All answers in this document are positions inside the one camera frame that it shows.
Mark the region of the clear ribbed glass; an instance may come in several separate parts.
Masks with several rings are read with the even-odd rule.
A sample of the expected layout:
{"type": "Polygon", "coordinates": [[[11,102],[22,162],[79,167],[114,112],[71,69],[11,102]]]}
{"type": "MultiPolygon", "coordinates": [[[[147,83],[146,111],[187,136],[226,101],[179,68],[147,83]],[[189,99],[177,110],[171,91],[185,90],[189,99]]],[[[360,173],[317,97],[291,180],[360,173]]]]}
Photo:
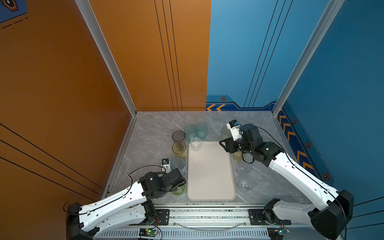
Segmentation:
{"type": "Polygon", "coordinates": [[[239,178],[239,186],[244,191],[252,190],[256,185],[256,181],[252,176],[243,175],[239,178]]]}

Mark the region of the bright green glass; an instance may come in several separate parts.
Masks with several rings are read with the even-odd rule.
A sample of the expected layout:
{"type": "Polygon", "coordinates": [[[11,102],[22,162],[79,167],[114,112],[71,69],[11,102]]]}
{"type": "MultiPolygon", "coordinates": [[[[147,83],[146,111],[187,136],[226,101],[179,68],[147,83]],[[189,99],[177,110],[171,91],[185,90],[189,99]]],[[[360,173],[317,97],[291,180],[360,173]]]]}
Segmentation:
{"type": "Polygon", "coordinates": [[[186,188],[186,185],[178,186],[174,191],[172,191],[172,193],[173,193],[174,195],[181,195],[181,194],[184,193],[185,188],[186,188]]]}

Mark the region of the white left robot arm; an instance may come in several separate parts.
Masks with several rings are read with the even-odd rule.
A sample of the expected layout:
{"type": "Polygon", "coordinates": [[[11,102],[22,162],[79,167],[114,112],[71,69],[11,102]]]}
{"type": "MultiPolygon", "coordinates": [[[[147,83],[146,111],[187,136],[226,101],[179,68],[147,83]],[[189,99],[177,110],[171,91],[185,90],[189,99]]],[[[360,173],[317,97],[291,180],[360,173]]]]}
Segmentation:
{"type": "Polygon", "coordinates": [[[164,197],[186,184],[179,169],[148,172],[126,189],[98,202],[67,208],[68,240],[93,240],[101,234],[127,225],[158,225],[153,199],[164,197]]]}

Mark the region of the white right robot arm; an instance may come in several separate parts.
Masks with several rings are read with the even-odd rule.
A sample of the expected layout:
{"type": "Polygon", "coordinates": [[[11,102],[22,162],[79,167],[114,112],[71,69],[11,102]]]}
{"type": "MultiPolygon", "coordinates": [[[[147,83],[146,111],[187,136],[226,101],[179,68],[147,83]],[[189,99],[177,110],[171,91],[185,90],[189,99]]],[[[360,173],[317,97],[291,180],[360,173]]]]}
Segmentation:
{"type": "Polygon", "coordinates": [[[306,224],[329,240],[336,240],[341,233],[347,232],[354,209],[354,196],[349,191],[339,191],[311,175],[280,144],[265,142],[259,127],[232,120],[227,128],[231,137],[219,142],[227,153],[251,155],[253,162],[260,162],[279,173],[310,200],[310,204],[305,205],[272,199],[264,207],[267,224],[282,224],[283,221],[306,224]]]}

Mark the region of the pale green frosted glass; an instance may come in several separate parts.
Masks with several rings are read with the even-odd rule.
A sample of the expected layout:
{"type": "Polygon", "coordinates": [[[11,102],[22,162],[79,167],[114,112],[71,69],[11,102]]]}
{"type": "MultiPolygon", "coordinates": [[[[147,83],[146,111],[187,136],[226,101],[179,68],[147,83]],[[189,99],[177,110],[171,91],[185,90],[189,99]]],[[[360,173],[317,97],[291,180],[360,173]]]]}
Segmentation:
{"type": "Polygon", "coordinates": [[[231,137],[232,137],[231,131],[227,128],[226,125],[224,125],[221,129],[221,139],[225,140],[231,137]]]}

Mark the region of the amber glass left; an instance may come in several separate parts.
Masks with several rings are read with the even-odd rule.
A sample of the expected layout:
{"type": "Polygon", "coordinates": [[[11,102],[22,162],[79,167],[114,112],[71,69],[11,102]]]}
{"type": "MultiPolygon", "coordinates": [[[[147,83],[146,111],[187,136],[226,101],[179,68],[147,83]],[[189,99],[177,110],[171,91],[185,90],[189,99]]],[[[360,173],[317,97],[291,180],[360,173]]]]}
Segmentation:
{"type": "Polygon", "coordinates": [[[175,142],[172,146],[172,151],[176,157],[186,158],[187,145],[184,142],[175,142]]]}

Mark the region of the left green circuit board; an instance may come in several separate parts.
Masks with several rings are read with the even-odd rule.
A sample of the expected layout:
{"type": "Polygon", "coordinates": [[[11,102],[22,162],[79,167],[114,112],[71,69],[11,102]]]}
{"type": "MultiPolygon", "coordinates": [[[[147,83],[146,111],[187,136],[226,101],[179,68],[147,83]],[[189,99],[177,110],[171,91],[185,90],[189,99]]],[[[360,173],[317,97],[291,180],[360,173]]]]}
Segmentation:
{"type": "Polygon", "coordinates": [[[138,238],[144,240],[154,240],[160,237],[160,231],[157,228],[144,229],[140,228],[138,238]]]}

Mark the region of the teal frosted glass right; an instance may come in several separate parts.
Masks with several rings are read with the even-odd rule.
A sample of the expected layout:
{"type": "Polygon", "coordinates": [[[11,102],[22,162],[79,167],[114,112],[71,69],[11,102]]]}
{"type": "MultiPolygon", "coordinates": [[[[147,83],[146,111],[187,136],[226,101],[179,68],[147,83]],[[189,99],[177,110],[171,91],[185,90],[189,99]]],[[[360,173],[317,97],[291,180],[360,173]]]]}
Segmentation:
{"type": "Polygon", "coordinates": [[[196,125],[196,136],[202,141],[207,137],[208,125],[206,123],[198,123],[196,125]]]}

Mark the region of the dark grey glass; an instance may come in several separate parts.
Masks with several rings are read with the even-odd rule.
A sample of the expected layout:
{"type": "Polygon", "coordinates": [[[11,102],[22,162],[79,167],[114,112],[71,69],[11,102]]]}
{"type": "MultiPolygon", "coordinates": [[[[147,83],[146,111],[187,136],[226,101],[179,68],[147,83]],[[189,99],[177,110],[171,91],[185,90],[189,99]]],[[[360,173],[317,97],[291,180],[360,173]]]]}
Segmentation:
{"type": "Polygon", "coordinates": [[[177,131],[173,132],[172,139],[173,139],[174,143],[184,142],[186,139],[186,134],[182,130],[177,130],[177,131]]]}

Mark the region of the teal frosted glass left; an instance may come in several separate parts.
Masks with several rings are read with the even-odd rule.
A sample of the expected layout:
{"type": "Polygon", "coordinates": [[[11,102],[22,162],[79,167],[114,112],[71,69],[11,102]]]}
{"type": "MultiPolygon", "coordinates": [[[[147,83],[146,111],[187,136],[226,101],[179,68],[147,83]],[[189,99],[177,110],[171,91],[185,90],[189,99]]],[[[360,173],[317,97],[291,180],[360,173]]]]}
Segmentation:
{"type": "Polygon", "coordinates": [[[184,133],[186,135],[186,141],[190,142],[191,139],[196,137],[196,126],[195,125],[185,126],[184,133]]]}

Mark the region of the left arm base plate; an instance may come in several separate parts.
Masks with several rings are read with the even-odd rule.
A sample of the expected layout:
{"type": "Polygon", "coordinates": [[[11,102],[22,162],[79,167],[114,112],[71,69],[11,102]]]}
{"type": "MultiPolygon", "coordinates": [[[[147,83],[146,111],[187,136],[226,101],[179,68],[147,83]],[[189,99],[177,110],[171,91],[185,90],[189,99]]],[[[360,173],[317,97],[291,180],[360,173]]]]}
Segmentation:
{"type": "Polygon", "coordinates": [[[170,210],[169,209],[159,209],[150,213],[145,221],[146,225],[151,226],[167,226],[170,220],[170,210]]]}

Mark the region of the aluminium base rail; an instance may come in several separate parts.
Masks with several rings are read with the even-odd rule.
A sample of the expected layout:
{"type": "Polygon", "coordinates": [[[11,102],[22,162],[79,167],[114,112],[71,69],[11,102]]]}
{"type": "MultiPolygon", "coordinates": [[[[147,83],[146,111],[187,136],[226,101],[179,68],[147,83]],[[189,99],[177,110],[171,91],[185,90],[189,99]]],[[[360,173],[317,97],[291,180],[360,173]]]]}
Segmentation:
{"type": "MultiPolygon", "coordinates": [[[[335,240],[349,222],[349,217],[345,216],[346,211],[336,202],[331,203],[324,210],[318,210],[310,205],[291,204],[273,199],[264,207],[264,210],[271,210],[279,220],[290,220],[311,225],[322,236],[331,240],[335,240]]],[[[176,211],[176,218],[182,219],[231,219],[241,216],[248,216],[249,218],[248,210],[242,210],[239,214],[237,210],[224,209],[183,209],[176,211]]]]}

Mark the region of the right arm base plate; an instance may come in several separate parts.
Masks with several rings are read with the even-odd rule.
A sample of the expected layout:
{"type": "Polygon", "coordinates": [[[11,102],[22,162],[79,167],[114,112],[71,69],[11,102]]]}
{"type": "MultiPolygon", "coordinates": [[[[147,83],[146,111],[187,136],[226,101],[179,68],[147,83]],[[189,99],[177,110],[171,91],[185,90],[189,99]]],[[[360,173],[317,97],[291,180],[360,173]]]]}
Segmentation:
{"type": "Polygon", "coordinates": [[[249,209],[251,225],[291,225],[290,220],[279,220],[271,210],[249,209]]]}

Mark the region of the aluminium corner post right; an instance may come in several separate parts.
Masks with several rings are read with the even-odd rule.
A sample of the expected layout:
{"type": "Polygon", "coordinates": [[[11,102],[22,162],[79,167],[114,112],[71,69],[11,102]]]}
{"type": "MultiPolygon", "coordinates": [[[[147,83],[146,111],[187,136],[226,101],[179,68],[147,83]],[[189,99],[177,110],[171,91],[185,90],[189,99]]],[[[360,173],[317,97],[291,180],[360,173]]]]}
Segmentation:
{"type": "Polygon", "coordinates": [[[294,89],[296,83],[300,79],[306,66],[310,62],[313,54],[327,33],[329,27],[334,21],[336,15],[340,11],[344,0],[331,0],[325,8],[320,20],[318,21],[309,41],[307,42],[298,62],[296,63],[290,77],[288,78],[276,104],[272,110],[272,115],[276,117],[280,110],[283,108],[284,103],[287,101],[289,95],[294,89]]]}

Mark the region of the aluminium corner post left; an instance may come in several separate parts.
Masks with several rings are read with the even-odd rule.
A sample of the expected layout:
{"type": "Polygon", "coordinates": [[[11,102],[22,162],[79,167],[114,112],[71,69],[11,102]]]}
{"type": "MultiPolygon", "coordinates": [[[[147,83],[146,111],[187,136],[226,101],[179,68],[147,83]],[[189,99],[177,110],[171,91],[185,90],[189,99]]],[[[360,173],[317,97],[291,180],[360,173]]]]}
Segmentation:
{"type": "Polygon", "coordinates": [[[114,59],[114,56],[110,50],[107,40],[103,34],[103,31],[99,25],[96,15],[92,9],[91,3],[86,0],[75,0],[86,25],[92,34],[92,37],[107,65],[111,76],[113,77],[115,84],[133,117],[137,116],[137,109],[133,103],[131,95],[128,91],[126,83],[122,77],[119,67],[114,59]]]}

